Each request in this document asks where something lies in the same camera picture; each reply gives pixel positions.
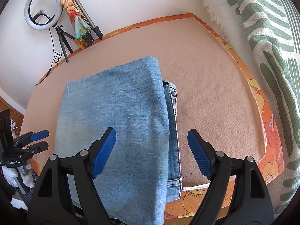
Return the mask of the orange floral bed cover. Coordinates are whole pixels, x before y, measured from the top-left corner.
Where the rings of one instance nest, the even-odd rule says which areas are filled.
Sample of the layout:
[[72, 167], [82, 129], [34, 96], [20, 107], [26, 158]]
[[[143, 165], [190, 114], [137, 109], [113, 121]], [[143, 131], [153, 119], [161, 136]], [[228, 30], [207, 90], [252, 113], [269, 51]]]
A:
[[266, 182], [282, 173], [281, 141], [266, 96], [227, 39], [193, 14], [139, 22], [74, 51], [33, 90], [21, 132], [48, 130], [48, 153], [53, 153], [66, 83], [148, 55], [158, 59], [163, 78], [179, 93], [183, 190], [166, 205], [167, 224], [190, 221], [208, 187], [187, 147], [189, 128], [235, 157], [253, 154]]

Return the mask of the beige fleece blanket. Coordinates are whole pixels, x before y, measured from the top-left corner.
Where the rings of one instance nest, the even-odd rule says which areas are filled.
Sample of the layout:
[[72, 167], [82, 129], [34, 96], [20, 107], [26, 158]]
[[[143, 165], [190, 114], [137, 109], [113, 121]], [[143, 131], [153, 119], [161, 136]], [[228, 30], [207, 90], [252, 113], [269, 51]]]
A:
[[208, 182], [188, 148], [187, 133], [192, 128], [230, 157], [250, 155], [257, 163], [263, 160], [266, 134], [255, 91], [230, 53], [194, 18], [132, 29], [73, 55], [34, 88], [21, 132], [48, 130], [48, 151], [53, 152], [66, 83], [146, 56], [158, 60], [163, 79], [177, 88], [184, 187]]

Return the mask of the black mini tripod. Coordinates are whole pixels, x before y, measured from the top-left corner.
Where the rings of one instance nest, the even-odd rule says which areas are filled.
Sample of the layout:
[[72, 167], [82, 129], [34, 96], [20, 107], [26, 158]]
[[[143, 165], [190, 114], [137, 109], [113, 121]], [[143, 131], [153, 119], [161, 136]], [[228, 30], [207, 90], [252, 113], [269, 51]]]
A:
[[68, 63], [69, 58], [68, 58], [66, 49], [68, 49], [68, 51], [70, 53], [73, 53], [73, 50], [72, 50], [70, 44], [68, 43], [66, 37], [68, 37], [69, 39], [72, 39], [72, 40], [74, 40], [75, 37], [72, 36], [71, 34], [67, 33], [66, 31], [63, 31], [62, 27], [63, 27], [62, 25], [58, 25], [58, 26], [55, 27], [55, 30], [56, 30], [56, 33], [58, 35], [59, 43], [61, 45], [61, 49], [62, 49], [64, 58], [66, 60], [66, 63]]

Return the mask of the green striped white cushion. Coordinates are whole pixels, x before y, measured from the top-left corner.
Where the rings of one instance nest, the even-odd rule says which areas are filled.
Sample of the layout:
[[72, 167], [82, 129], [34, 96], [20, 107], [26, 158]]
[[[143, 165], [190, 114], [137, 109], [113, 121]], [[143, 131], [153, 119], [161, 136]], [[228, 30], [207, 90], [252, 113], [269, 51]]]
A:
[[266, 95], [283, 172], [268, 184], [275, 215], [299, 188], [299, 12], [292, 0], [203, 0]]

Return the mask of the light blue denim pants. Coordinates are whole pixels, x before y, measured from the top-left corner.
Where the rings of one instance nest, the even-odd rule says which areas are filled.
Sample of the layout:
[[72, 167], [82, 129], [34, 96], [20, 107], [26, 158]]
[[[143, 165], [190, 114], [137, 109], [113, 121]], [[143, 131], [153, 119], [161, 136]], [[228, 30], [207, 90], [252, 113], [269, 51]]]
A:
[[112, 217], [126, 224], [163, 224], [165, 204], [182, 180], [176, 129], [176, 87], [154, 57], [69, 81], [56, 125], [61, 158], [87, 149], [108, 128], [116, 142], [94, 185]]

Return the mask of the orange floral scarf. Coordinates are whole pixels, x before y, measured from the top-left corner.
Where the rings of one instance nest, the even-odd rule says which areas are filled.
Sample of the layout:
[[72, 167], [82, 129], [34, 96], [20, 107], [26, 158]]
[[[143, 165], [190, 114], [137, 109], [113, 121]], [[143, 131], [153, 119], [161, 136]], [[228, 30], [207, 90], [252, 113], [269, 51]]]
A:
[[94, 39], [91, 35], [91, 27], [84, 20], [83, 12], [72, 0], [61, 0], [61, 5], [66, 10], [69, 20], [73, 26], [75, 39], [74, 43], [81, 49], [92, 46]]

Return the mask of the grey folded tripod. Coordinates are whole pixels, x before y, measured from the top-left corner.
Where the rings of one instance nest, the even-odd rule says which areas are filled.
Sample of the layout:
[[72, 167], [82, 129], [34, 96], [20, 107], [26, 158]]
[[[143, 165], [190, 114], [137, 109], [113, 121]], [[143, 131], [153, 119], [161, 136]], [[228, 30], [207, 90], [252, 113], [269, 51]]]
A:
[[102, 40], [103, 34], [102, 34], [101, 30], [99, 29], [98, 26], [96, 26], [93, 23], [92, 19], [90, 18], [90, 16], [88, 15], [87, 11], [83, 7], [83, 5], [80, 3], [80, 1], [79, 0], [72, 0], [72, 1], [82, 11], [83, 17], [85, 18], [86, 22], [89, 24], [89, 26], [91, 27], [91, 29], [95, 32], [95, 34], [98, 36], [98, 38], [100, 40]]

